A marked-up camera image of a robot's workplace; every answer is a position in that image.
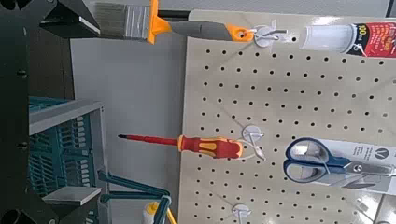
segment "glue bottle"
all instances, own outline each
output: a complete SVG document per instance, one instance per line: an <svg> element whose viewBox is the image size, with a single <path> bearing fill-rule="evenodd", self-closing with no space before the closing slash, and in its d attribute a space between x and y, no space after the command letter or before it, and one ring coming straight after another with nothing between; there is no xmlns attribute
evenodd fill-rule
<svg viewBox="0 0 396 224"><path fill-rule="evenodd" d="M300 34L300 49L396 58L395 37L396 22L313 25Z"/></svg>

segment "bottle label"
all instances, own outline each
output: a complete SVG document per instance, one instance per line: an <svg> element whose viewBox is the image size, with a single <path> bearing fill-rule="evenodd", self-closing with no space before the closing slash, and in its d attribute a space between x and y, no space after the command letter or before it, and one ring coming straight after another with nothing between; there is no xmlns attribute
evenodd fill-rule
<svg viewBox="0 0 396 224"><path fill-rule="evenodd" d="M356 39L347 54L365 57L396 58L396 23L355 23Z"/></svg>

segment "scissors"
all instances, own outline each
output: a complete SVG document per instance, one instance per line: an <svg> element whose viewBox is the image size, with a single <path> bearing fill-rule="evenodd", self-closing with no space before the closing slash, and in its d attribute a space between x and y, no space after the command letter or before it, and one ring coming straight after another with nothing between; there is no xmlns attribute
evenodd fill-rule
<svg viewBox="0 0 396 224"><path fill-rule="evenodd" d="M395 176L395 167L352 161L334 157L330 150L315 138L299 138L286 149L283 163L286 176L297 183L311 183L329 174Z"/></svg>

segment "paintbrush handle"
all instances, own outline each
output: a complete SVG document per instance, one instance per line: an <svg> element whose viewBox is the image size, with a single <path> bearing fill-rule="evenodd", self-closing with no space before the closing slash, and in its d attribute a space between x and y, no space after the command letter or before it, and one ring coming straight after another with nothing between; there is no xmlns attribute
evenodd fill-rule
<svg viewBox="0 0 396 224"><path fill-rule="evenodd" d="M247 28L213 21L175 21L169 25L174 33L200 39L249 42L254 36Z"/></svg>

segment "wall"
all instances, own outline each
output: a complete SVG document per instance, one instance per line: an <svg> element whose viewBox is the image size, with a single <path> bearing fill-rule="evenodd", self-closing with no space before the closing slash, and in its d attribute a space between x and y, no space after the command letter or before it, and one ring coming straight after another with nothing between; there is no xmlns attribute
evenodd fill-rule
<svg viewBox="0 0 396 224"><path fill-rule="evenodd" d="M149 0L117 2L147 5ZM162 0L161 8L384 17L388 4L389 0ZM106 106L110 170L114 175L169 189L175 214L178 152L173 147L120 140L117 135L181 134L185 51L186 38L172 34L160 35L155 46L117 40L72 41L76 98L100 100ZM113 223L140 223L145 203L113 202Z"/></svg>

